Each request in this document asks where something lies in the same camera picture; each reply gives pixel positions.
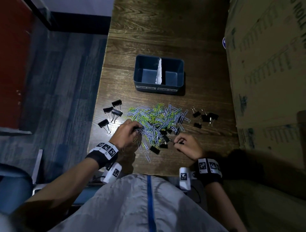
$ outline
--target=wristband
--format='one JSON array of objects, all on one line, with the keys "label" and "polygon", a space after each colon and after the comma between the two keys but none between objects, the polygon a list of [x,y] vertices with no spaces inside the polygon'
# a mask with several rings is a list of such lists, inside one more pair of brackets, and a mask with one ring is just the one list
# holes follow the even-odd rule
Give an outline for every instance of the wristband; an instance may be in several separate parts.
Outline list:
[{"label": "wristband", "polygon": [[194,168],[196,178],[202,182],[204,187],[212,182],[223,183],[221,169],[214,159],[199,159],[194,163]]},{"label": "wristband", "polygon": [[118,149],[110,142],[99,143],[90,150],[85,158],[92,158],[99,164],[99,169],[104,167],[118,153]]}]

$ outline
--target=forearm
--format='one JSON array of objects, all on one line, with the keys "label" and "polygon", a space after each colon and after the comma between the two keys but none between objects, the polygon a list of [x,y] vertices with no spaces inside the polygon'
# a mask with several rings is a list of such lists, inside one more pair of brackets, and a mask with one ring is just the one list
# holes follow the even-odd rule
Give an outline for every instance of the forearm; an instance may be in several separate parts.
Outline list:
[{"label": "forearm", "polygon": [[247,231],[230,199],[218,182],[205,186],[208,213],[227,230]]},{"label": "forearm", "polygon": [[34,231],[51,229],[62,220],[98,169],[95,160],[84,159],[29,198],[11,217]]}]

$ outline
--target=hand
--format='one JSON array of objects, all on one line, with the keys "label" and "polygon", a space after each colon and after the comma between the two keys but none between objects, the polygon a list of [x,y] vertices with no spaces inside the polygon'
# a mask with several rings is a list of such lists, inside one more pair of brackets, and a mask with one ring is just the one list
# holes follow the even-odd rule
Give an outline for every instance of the hand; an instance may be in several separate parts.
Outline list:
[{"label": "hand", "polygon": [[138,131],[133,131],[133,127],[135,126],[142,127],[137,121],[132,121],[131,119],[126,120],[117,128],[109,142],[114,144],[118,150],[128,146],[139,133]]},{"label": "hand", "polygon": [[203,158],[203,150],[197,139],[192,135],[180,133],[174,139],[174,147],[193,161]]}]

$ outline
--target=red panel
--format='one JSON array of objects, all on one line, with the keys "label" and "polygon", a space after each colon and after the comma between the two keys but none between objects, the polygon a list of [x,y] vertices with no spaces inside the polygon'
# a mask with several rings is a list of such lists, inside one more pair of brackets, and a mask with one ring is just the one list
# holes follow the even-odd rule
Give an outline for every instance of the red panel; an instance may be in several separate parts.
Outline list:
[{"label": "red panel", "polygon": [[32,12],[20,0],[2,0],[0,8],[0,127],[18,129]]}]

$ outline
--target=blue chair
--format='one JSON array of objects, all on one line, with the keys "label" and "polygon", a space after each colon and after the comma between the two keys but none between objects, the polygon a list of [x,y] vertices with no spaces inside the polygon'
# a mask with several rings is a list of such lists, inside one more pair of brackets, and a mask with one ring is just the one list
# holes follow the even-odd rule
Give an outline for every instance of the blue chair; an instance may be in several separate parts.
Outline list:
[{"label": "blue chair", "polygon": [[[43,150],[39,150],[32,176],[20,168],[0,163],[0,212],[11,214],[34,195],[35,191],[47,185],[36,184],[42,155]],[[101,185],[87,186],[75,200],[74,205],[84,204],[99,188]]]}]

